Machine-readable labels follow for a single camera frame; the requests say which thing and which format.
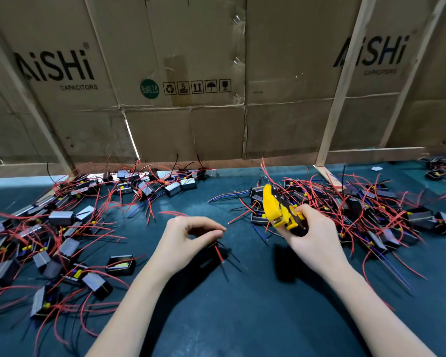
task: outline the right hand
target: right hand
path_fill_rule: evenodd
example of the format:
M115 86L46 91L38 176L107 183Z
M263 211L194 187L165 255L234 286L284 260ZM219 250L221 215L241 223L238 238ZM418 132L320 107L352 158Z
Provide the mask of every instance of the right hand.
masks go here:
M305 236L297 237L286 227L277 229L299 258L323 278L351 267L340 245L333 220L308 204L302 204L296 211L302 213L309 224L309 232Z

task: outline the aishi logo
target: aishi logo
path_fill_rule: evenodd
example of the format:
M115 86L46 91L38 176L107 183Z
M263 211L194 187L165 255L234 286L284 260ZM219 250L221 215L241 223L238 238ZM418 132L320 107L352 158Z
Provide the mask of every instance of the aishi logo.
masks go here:
M363 38L362 46L360 47L359 56L357 57L357 63L355 65L358 65L361 61L360 58L362 56L363 48L367 47L367 52L370 54L370 56L366 56L362 59L362 64L365 66L370 66L375 64L377 62L377 65L381 65L382 63L384 65L392 65L393 63L399 64L403 58L403 54L405 52L405 48L408 44L408 41L410 40L410 36L398 36L395 40L392 39L392 36L387 36L385 38L385 41L383 40L382 36L374 36L372 37L367 44L365 44L366 37ZM344 65L345 62L345 56L347 55L347 50L349 49L351 38L348 37L345 41L345 44L343 45L342 49L340 50L339 55L337 56L337 59L335 60L335 63L333 67L338 67ZM364 72L364 75L370 75L370 74L394 74L396 73L395 69L378 69L378 70L366 70Z
M93 71L84 50L79 50L79 56L74 50L64 54L61 51L56 51L56 53L42 51L39 54L30 52L28 56L31 62L27 62L22 55L15 53L18 68L28 80L61 81L66 78L73 80L73 74L76 78L79 75L81 80L94 80Z

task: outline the left hand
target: left hand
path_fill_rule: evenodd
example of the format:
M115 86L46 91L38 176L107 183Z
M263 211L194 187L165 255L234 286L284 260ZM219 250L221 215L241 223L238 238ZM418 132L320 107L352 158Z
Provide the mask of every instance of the left hand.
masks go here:
M177 216L167 222L164 234L148 264L170 278L196 254L223 237L226 228L206 216ZM190 239L189 235L198 238Z

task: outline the wooden post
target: wooden post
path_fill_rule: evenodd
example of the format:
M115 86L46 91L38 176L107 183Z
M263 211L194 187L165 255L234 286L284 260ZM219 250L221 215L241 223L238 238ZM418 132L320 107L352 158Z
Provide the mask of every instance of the wooden post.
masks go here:
M69 156L66 154L66 151L58 139L57 135L53 131L44 111L41 108L41 105L36 101L33 96L28 84L24 80L24 77L18 71L15 63L12 61L13 56L12 52L6 43L6 41L0 35L0 62L4 67L6 73L10 76L10 79L13 82L13 85L18 91L18 94L23 99L25 105L29 109L31 115L35 118L40 130L45 135L48 143L53 149L53 152L57 156L59 162L63 165L65 173L71 174L74 170L73 163Z
M406 96L408 95L411 84L413 83L413 80L415 79L416 72L417 72L418 67L421 63L421 60L423 59L426 48L428 47L429 40L431 39L431 36L433 35L433 31L434 31L436 25L438 24L438 21L439 21L440 16L443 12L444 6L446 6L446 0L439 0L434 8L433 14L431 15L431 20L429 21L428 26L425 28L424 35L423 35L423 38L421 41L421 46L419 47L418 53L416 54L415 64L413 65L410 75L408 75L408 78L406 79L405 85L403 85L403 88L400 91L397 103L395 104L395 109L393 110L393 113L390 117L390 120L388 121L385 132L383 133L383 136L381 137L381 141L380 141L381 148L384 148L387 146L388 140L390 139L390 135L393 131L393 128L395 127L398 116L401 112L401 108L403 107L403 104L405 103Z
M347 95L353 71L355 70L355 64L362 45L363 36L365 35L365 30L370 21L376 1L377 0L362 0L362 3L360 4L359 14L355 21L349 49L347 50L342 72L340 73L339 83L337 85L337 90L335 91L331 111L329 113L329 118L327 119L321 146L319 147L319 153L315 162L315 165L319 167L323 167L325 160L327 159L335 128L337 127L340 112L342 111L343 103L345 101L345 96Z

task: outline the forearm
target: forearm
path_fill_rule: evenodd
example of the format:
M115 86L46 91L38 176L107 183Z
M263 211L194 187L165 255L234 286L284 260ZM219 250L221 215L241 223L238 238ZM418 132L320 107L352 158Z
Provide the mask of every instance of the forearm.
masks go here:
M375 357L434 356L350 265L326 278Z
M155 270L149 261L86 357L138 356L155 304L168 279Z

